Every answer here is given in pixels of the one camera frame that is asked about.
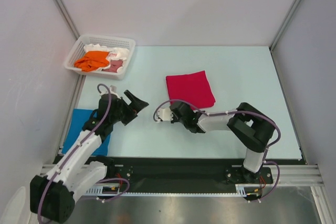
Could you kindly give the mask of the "red t shirt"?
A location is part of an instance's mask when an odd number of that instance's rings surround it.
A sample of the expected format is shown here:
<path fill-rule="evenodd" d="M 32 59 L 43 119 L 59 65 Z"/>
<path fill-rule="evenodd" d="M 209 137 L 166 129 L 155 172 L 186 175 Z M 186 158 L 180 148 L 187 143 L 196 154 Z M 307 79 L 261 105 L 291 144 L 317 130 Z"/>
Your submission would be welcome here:
<path fill-rule="evenodd" d="M 215 97 L 205 70 L 166 76 L 166 88 L 170 100 L 180 99 L 195 105 L 199 109 L 215 105 Z"/>

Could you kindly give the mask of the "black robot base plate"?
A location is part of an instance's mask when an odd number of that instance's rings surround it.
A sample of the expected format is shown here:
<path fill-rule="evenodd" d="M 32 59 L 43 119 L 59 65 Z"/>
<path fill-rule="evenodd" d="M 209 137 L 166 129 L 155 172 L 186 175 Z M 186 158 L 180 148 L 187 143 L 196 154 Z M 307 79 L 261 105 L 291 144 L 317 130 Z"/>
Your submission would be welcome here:
<path fill-rule="evenodd" d="M 192 159 L 192 158 L 130 158 L 130 157 L 90 157 L 85 164 L 99 161 L 107 165 L 107 178 L 120 175 L 125 181 L 126 189 L 134 185 L 181 185 L 185 184 L 226 184 L 244 185 L 257 188 L 276 186 L 280 181 L 281 169 L 270 160 L 260 170 L 257 183 L 238 182 L 232 178 L 231 172 L 240 171 L 240 159 Z"/>

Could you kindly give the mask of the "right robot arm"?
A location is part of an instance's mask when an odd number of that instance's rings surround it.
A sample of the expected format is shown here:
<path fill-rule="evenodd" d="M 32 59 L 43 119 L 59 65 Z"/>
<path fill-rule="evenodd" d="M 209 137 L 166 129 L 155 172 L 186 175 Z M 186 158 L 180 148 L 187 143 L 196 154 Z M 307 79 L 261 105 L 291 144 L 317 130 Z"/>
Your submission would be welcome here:
<path fill-rule="evenodd" d="M 246 102 L 230 111 L 207 113 L 176 101 L 169 110 L 172 123 L 179 122 L 192 133 L 230 131 L 242 142 L 246 147 L 244 162 L 240 171 L 231 172 L 238 182 L 259 182 L 268 150 L 281 138 L 276 123 Z"/>

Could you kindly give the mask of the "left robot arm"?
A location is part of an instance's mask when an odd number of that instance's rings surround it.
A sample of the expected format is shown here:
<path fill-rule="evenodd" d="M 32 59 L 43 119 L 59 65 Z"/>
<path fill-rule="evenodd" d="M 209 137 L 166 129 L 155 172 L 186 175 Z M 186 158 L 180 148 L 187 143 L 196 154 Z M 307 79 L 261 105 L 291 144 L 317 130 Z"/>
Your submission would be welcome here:
<path fill-rule="evenodd" d="M 31 180 L 30 210 L 39 223 L 66 222 L 88 189 L 97 182 L 114 180 L 116 169 L 108 158 L 99 157 L 86 168 L 83 165 L 116 123 L 129 124 L 149 105 L 128 90 L 124 94 L 130 103 L 111 90 L 101 93 L 98 108 L 90 114 L 66 154 L 44 176 L 36 175 Z"/>

